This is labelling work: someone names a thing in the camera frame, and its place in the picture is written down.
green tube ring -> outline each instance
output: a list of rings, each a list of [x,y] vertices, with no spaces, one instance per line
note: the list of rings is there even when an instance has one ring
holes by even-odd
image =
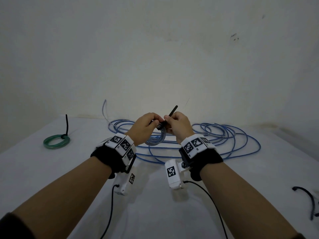
[[[54,145],[49,145],[49,143],[51,141],[58,139],[58,138],[62,138],[63,141],[59,142],[57,144],[54,144]],[[62,148],[64,146],[66,146],[69,142],[70,142],[70,138],[67,135],[64,134],[64,136],[63,136],[62,134],[58,134],[58,135],[53,135],[53,136],[50,136],[50,137],[44,139],[43,145],[48,149],[58,149],[58,148]]]

black zip tie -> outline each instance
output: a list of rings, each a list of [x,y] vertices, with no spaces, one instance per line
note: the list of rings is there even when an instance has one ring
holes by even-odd
[[[65,114],[65,119],[66,119],[66,133],[61,135],[61,138],[64,139],[64,136],[68,135],[68,131],[69,131],[69,122],[68,122],[68,115]]]
[[[292,188],[293,191],[296,191],[297,189],[301,189],[303,190],[304,192],[306,192],[310,199],[311,199],[311,203],[312,203],[312,209],[311,209],[311,214],[310,214],[310,220],[312,221],[314,219],[314,216],[315,217],[319,217],[319,213],[315,214],[315,199],[314,197],[312,196],[312,194],[310,194],[310,192],[308,190],[306,190],[305,188],[302,188],[302,187],[298,187],[298,186],[295,186]]]

black curved cord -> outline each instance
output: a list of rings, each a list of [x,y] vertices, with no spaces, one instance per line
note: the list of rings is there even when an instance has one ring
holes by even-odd
[[[301,189],[301,190],[303,190],[304,192],[306,192],[310,196],[311,203],[312,203],[310,220],[312,221],[314,219],[314,216],[318,217],[319,213],[315,214],[315,200],[314,200],[314,197],[312,196],[312,194],[310,194],[310,192],[308,190],[306,190],[305,188],[302,188],[302,187],[295,186],[292,189],[293,189],[293,191],[296,191],[297,189]]]
[[[201,188],[202,190],[204,190],[205,193],[206,193],[206,194],[210,197],[210,199],[213,201],[213,198],[211,197],[211,195],[210,195],[202,186],[200,186],[199,184],[196,184],[196,183],[194,183],[193,181],[188,181],[188,180],[183,181],[183,182],[184,182],[184,183],[192,183],[192,184],[197,185],[199,188]],[[216,210],[217,210],[217,212],[218,212],[218,215],[219,215],[221,224],[222,224],[222,226],[223,226],[224,233],[225,233],[225,237],[226,237],[226,239],[228,239],[228,236],[227,236],[227,233],[226,233],[226,229],[225,229],[225,226],[224,226],[224,223],[223,223],[223,219],[221,218],[221,215],[220,215],[220,213],[219,213],[219,210],[217,209],[217,206],[216,206],[216,204],[215,204],[214,201],[213,201],[213,203],[214,203],[214,205],[215,205],[215,207],[216,207]]]
[[[61,135],[61,138],[64,139],[64,136],[68,135],[68,131],[69,131],[69,122],[68,122],[68,115],[65,114],[65,119],[66,119],[66,132],[65,134]]]
[[[101,236],[100,239],[102,239],[106,233],[106,231],[108,230],[108,227],[110,226],[110,223],[111,223],[111,219],[112,219],[112,213],[113,213],[113,195],[114,195],[114,187],[120,187],[120,185],[114,185],[113,188],[112,188],[112,199],[111,199],[111,214],[110,214],[110,219],[108,220],[108,224],[107,224],[107,227],[103,233],[103,235]]]

blue cable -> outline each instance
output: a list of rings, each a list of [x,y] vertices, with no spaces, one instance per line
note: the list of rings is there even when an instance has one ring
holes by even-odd
[[[117,119],[117,120],[109,122],[108,128],[113,133],[117,133],[117,132],[126,133],[129,129],[123,128],[123,126],[133,125],[133,124],[134,124],[134,121],[131,121],[131,120]],[[195,130],[194,126],[200,126],[201,130],[200,131]],[[212,144],[214,144],[215,146],[220,146],[220,145],[226,143],[228,140],[233,140],[232,149],[229,152],[225,152],[225,153],[220,154],[221,156],[227,155],[226,157],[223,158],[224,160],[231,159],[231,158],[238,158],[238,157],[248,156],[248,155],[257,153],[261,149],[261,145],[257,141],[257,139],[255,139],[254,137],[252,137],[250,135],[247,135],[242,129],[240,129],[238,127],[235,127],[235,126],[224,125],[224,124],[220,125],[220,124],[217,124],[217,123],[214,123],[214,124],[211,124],[211,123],[195,123],[195,124],[192,125],[192,127],[193,127],[193,131],[195,133],[203,134],[206,137],[212,137],[212,138],[207,138],[207,139]],[[212,128],[217,128],[218,130],[221,131],[221,134],[213,133],[212,132]],[[148,149],[148,151],[150,153],[150,154],[136,153],[138,159],[140,159],[142,161],[145,161],[145,162],[156,163],[156,164],[165,164],[165,162],[159,160],[159,158],[161,158],[161,159],[181,159],[181,157],[173,157],[173,156],[156,156],[156,155],[154,155],[151,152],[151,148],[152,149],[177,150],[177,149],[179,149],[181,147],[176,141],[164,140],[166,136],[173,136],[173,135],[166,134],[166,132],[163,131],[163,130],[161,130],[161,132],[153,132],[153,134],[151,135],[150,139],[146,142],[146,144],[148,146],[137,146],[138,148]],[[244,145],[242,145],[241,147],[235,149],[236,136],[237,135],[245,136],[246,137],[246,141],[245,141]],[[247,153],[247,154],[231,156],[234,152],[237,152],[237,151],[241,150],[242,148],[244,148],[247,145],[249,139],[252,139],[253,141],[255,141],[257,143],[258,149],[256,151],[253,151],[253,152],[250,152],[250,153]],[[178,145],[178,147],[173,147],[173,148],[170,148],[170,147],[154,147],[155,145],[157,145],[159,143],[174,144],[174,145]],[[156,161],[147,160],[147,159],[141,158],[140,156],[151,157],[151,158],[154,158]]]

